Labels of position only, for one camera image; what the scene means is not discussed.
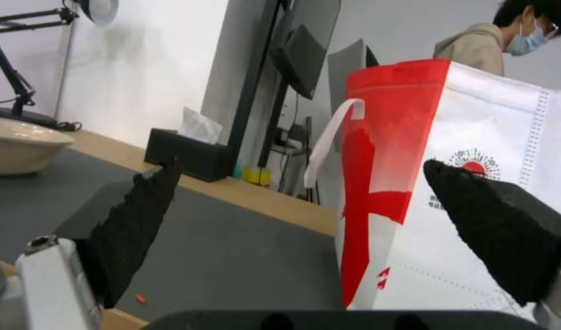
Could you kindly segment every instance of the beige hoodie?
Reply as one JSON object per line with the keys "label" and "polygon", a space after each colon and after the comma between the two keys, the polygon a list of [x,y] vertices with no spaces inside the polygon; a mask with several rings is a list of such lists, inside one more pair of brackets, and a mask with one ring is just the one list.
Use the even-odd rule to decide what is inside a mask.
{"label": "beige hoodie", "polygon": [[504,76],[502,32],[491,23],[476,24],[435,46],[433,58],[450,59],[494,75]]}

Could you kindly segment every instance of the wooden desk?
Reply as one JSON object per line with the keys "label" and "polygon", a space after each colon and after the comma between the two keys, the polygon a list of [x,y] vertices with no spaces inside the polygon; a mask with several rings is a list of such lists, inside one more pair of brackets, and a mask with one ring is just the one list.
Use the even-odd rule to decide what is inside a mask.
{"label": "wooden desk", "polygon": [[[69,133],[69,135],[75,139],[75,144],[71,148],[89,156],[138,172],[148,171],[154,167],[144,163],[145,150],[142,148],[87,131]],[[207,183],[187,176],[181,178],[179,185],[322,234],[331,236],[335,234],[334,211],[266,188],[233,178]],[[6,276],[14,275],[15,270],[12,265],[4,262],[0,264]],[[103,314],[103,330],[139,330],[146,324],[148,322],[117,309],[106,310]]]}

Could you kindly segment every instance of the tissue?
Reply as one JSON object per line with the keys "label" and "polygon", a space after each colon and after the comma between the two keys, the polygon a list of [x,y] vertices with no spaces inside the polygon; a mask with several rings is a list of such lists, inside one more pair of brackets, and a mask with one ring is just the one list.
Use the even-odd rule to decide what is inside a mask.
{"label": "tissue", "polygon": [[222,127],[219,123],[204,115],[184,107],[182,110],[182,126],[178,130],[178,134],[208,144],[216,144]]}

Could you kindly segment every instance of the white bag handle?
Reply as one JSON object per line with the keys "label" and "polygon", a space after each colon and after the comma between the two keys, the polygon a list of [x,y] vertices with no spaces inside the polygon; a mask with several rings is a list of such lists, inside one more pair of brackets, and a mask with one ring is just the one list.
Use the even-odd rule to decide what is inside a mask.
{"label": "white bag handle", "polygon": [[339,126],[345,119],[345,115],[348,114],[349,108],[352,106],[354,109],[354,112],[352,112],[352,120],[359,121],[364,119],[366,114],[364,100],[362,99],[349,99],[337,108],[311,153],[309,166],[305,171],[305,188],[313,188],[315,186],[317,172],[327,158],[335,134],[337,134]]}

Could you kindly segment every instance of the desk lamp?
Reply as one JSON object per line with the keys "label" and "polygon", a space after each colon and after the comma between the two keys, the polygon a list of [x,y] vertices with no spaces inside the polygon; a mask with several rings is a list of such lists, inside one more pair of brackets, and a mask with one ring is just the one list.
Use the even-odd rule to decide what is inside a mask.
{"label": "desk lamp", "polygon": [[[23,13],[19,15],[10,15],[0,17],[0,33],[35,30],[41,28],[58,27],[60,25],[70,25],[76,17],[79,17],[75,11],[67,6],[66,0],[62,2],[62,8],[52,9],[50,11]],[[85,15],[96,25],[106,26],[115,17],[117,13],[118,0],[73,0],[78,3]],[[27,19],[34,17],[58,16],[58,21],[24,24],[15,22],[18,19]],[[0,47],[0,67],[4,72],[15,92],[15,97],[10,100],[0,101],[7,103],[14,101],[11,109],[0,107],[0,117],[13,119],[16,121],[25,121],[52,129],[61,129],[62,126],[56,123],[54,118],[47,115],[40,115],[24,111],[24,106],[33,106],[35,104],[32,96],[35,94],[34,88],[20,75],[18,71],[12,67],[10,61],[5,56]]]}

